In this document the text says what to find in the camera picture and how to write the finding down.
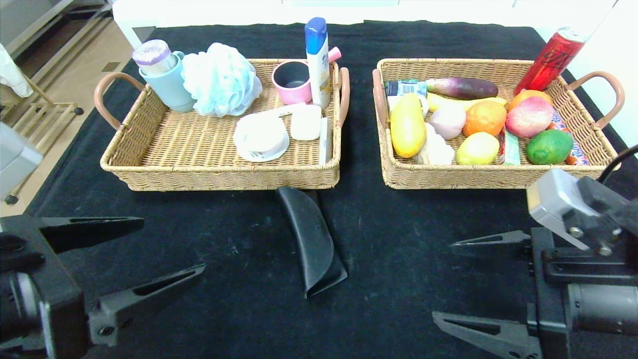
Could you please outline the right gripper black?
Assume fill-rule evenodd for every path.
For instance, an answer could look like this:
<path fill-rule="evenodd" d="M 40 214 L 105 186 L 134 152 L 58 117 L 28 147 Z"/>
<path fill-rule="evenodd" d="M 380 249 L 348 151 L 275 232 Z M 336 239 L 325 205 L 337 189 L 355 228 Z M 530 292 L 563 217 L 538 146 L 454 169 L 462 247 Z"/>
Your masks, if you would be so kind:
<path fill-rule="evenodd" d="M 576 331 L 637 335 L 637 269 L 624 251 L 556 247 L 549 229 L 511 230 L 456 241 L 450 247 L 529 242 L 536 282 L 537 334 L 517 321 L 433 312 L 443 332 L 503 359 L 570 359 Z"/>

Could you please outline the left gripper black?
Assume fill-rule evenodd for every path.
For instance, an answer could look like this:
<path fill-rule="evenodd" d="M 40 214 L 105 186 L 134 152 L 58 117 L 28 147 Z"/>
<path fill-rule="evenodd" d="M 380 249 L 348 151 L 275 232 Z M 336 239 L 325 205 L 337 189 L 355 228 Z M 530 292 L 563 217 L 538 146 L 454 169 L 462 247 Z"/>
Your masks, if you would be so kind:
<path fill-rule="evenodd" d="M 89 334 L 93 345 L 116 346 L 196 286 L 205 264 L 100 296 L 86 321 L 84 293 L 57 254 L 94 247 L 144 224 L 133 216 L 2 217 L 2 356 L 79 359 L 89 349 Z"/>

